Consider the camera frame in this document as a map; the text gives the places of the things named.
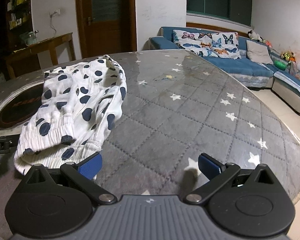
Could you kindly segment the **white navy polka-dot garment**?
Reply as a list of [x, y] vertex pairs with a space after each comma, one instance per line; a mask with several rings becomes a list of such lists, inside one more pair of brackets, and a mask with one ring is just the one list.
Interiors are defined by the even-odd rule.
[[42, 104], [21, 130], [14, 166], [59, 168], [100, 153], [122, 115], [124, 69], [108, 55], [44, 73]]

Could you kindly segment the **brown wooden door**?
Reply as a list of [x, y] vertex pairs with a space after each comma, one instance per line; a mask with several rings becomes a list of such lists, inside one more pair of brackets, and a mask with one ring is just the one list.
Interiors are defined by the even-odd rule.
[[83, 58], [137, 51], [135, 0], [76, 0]]

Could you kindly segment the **glass pitcher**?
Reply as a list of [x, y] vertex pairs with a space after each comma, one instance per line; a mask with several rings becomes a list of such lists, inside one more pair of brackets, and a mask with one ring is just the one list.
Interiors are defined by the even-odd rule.
[[26, 46], [30, 46], [37, 43], [36, 37], [37, 31], [30, 31], [20, 35], [21, 40], [26, 44]]

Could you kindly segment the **grey star quilted table cover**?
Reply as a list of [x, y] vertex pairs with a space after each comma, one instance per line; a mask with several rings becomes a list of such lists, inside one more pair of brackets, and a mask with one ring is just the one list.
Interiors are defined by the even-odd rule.
[[267, 164], [290, 198], [300, 198], [300, 143], [250, 90], [181, 50], [114, 54], [125, 70], [122, 117], [103, 144], [96, 182], [116, 196], [178, 194], [206, 182], [207, 153], [242, 168]]

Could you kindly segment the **beige throw pillow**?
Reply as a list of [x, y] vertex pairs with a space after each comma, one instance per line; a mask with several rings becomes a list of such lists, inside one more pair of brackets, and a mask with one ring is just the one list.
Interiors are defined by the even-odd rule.
[[256, 63], [274, 64], [268, 48], [254, 41], [247, 40], [247, 58]]

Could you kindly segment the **blue corner sofa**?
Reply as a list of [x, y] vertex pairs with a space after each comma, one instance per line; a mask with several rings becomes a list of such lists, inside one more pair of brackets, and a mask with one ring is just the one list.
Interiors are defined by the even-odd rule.
[[[149, 38], [151, 49], [180, 49], [172, 38], [173, 30], [183, 30], [191, 33], [229, 33], [235, 31], [216, 31], [199, 28], [161, 27], [159, 35]], [[238, 33], [240, 59], [225, 59], [219, 57], [202, 57], [203, 59], [224, 70], [248, 88], [270, 88], [292, 109], [300, 114], [300, 63], [288, 62], [281, 58], [269, 45], [243, 37]], [[285, 70], [280, 70], [274, 64], [256, 63], [247, 58], [247, 40], [254, 41], [268, 48], [274, 61], [287, 64]]]

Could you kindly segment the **butterfly print cushion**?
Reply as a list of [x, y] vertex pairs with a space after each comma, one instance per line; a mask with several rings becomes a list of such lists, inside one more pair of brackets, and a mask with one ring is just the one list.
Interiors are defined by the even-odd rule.
[[191, 33], [183, 30], [172, 31], [173, 42], [180, 48], [191, 51], [200, 57], [240, 59], [239, 36], [229, 33]]

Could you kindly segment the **wooden side table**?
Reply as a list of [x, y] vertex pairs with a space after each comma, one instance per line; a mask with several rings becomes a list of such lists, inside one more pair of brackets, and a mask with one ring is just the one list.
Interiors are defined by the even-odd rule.
[[29, 56], [37, 55], [39, 53], [42, 53], [44, 51], [49, 51], [50, 53], [50, 59], [53, 65], [58, 65], [58, 57], [56, 53], [56, 47], [62, 45], [62, 44], [68, 44], [70, 49], [70, 59], [71, 61], [76, 60], [76, 55], [74, 51], [74, 43], [72, 39], [72, 33], [63, 34], [60, 36], [56, 36], [53, 38], [48, 38], [43, 41], [40, 41], [36, 44], [32, 44], [28, 46], [27, 48], [21, 49], [10, 55], [6, 59], [7, 64], [7, 70], [10, 76], [10, 79], [15, 79], [15, 73], [11, 66], [11, 64], [15, 61], [20, 61], [22, 59], [25, 59]]

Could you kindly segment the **dark wooden shelf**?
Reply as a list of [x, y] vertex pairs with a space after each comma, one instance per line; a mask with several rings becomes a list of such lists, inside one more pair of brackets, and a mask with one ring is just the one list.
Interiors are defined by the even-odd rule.
[[31, 30], [30, 0], [0, 0], [0, 83], [10, 79], [6, 59], [25, 47], [20, 36]]

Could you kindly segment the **panda plush toy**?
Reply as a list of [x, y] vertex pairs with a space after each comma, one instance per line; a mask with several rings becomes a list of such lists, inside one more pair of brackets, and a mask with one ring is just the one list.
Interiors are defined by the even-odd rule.
[[257, 34], [254, 30], [248, 31], [247, 34], [251, 40], [263, 43], [263, 38], [259, 34]]

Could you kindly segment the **colourful toy pile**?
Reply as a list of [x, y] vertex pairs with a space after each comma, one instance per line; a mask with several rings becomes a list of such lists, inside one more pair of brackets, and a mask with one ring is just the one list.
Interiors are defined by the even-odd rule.
[[288, 61], [288, 62], [290, 62], [290, 61], [296, 62], [296, 60], [295, 60], [295, 54], [292, 51], [283, 52], [281, 54], [281, 58], [284, 59], [284, 60], [286, 60], [286, 61]]

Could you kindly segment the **round black induction cooktop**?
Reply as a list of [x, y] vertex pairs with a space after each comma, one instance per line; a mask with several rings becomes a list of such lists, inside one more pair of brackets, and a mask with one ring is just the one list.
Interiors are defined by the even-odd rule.
[[26, 85], [0, 103], [0, 130], [16, 127], [42, 105], [43, 82]]

